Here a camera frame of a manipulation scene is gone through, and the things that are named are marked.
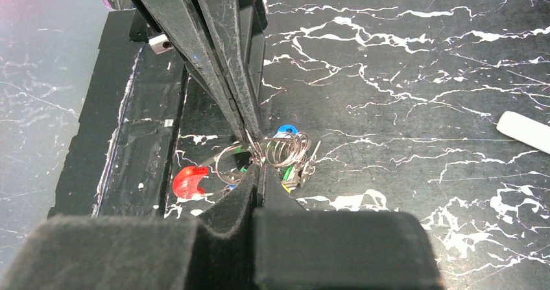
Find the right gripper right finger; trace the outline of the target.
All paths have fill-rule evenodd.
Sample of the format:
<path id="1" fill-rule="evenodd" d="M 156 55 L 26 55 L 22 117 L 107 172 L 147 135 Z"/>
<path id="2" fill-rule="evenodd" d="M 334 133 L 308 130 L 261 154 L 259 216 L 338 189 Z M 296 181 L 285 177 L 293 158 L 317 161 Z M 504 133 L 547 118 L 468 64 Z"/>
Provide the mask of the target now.
<path id="1" fill-rule="evenodd" d="M 441 289 L 419 220 L 394 211 L 307 210 L 263 167 L 254 212 L 260 289 Z"/>

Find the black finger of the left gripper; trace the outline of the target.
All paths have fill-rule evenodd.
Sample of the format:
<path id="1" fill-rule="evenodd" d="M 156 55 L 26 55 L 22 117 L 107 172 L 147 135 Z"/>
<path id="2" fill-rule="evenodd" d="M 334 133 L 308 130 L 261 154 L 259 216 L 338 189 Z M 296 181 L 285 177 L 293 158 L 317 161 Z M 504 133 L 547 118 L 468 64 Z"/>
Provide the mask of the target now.
<path id="1" fill-rule="evenodd" d="M 132 2 L 155 31 L 166 35 L 169 43 L 185 59 L 188 73 L 216 102 L 217 97 L 223 94 L 220 87 L 221 71 L 217 67 L 214 45 L 198 1 L 132 0 Z"/>

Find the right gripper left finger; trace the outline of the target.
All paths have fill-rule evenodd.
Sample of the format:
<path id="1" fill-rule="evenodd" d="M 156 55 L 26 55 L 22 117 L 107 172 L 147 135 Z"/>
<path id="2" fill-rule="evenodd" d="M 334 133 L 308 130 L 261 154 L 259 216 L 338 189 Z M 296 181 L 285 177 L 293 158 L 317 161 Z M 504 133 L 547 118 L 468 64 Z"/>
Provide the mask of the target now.
<path id="1" fill-rule="evenodd" d="M 54 217 L 28 237 L 5 289 L 248 289 L 261 169 L 199 216 Z"/>

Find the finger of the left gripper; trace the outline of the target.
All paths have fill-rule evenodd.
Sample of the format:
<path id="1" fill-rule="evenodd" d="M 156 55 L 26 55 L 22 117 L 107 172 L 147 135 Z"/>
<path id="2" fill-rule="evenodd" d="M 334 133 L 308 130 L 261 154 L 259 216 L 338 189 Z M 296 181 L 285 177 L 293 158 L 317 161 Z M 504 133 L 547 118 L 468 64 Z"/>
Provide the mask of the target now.
<path id="1" fill-rule="evenodd" d="M 263 0 L 197 1 L 221 71 L 223 94 L 216 102 L 239 141 L 261 141 L 259 93 L 267 27 Z"/>

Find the green key tag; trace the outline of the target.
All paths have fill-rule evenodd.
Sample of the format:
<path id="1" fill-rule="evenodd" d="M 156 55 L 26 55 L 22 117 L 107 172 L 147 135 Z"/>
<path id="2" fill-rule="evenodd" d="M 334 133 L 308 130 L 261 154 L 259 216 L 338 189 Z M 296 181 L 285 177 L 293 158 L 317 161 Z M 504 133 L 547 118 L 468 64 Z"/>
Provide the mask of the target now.
<path id="1" fill-rule="evenodd" d="M 298 164 L 292 164 L 283 172 L 282 184 L 287 187 L 297 186 L 300 182 L 301 168 Z"/>

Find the red white keyring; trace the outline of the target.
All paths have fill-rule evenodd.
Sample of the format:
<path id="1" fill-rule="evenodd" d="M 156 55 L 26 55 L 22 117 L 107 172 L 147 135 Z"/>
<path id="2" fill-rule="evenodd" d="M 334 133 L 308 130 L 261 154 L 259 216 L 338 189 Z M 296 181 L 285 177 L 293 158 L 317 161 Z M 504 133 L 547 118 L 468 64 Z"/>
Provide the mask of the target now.
<path id="1" fill-rule="evenodd" d="M 198 165 L 181 169 L 173 179 L 172 191 L 179 199 L 192 199 L 206 194 L 201 186 L 203 179 L 218 178 L 224 184 L 222 192 L 227 193 L 238 185 L 252 164 L 271 166 L 281 182 L 284 170 L 298 164 L 300 182 L 288 187 L 293 191 L 303 186 L 315 172 L 320 144 L 313 143 L 308 134 L 300 131 L 291 138 L 273 136 L 249 147 L 236 142 Z"/>

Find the blue key tag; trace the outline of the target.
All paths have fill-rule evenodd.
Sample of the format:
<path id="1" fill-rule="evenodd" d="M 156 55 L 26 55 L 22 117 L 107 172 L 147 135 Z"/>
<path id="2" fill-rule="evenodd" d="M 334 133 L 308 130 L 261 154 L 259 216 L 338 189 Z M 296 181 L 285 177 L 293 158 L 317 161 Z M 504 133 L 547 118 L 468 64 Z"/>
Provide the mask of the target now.
<path id="1" fill-rule="evenodd" d="M 291 138 L 291 136 L 297 133 L 298 130 L 293 125 L 282 125 L 278 128 L 274 138 Z"/>

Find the orange grey marker pen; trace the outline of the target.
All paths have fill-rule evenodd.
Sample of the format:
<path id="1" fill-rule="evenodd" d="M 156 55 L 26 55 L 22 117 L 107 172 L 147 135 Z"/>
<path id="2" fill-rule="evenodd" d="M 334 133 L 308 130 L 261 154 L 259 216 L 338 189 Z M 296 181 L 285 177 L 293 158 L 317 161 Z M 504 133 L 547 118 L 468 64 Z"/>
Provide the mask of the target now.
<path id="1" fill-rule="evenodd" d="M 496 129 L 517 141 L 549 154 L 549 126 L 516 112 L 506 111 Z"/>

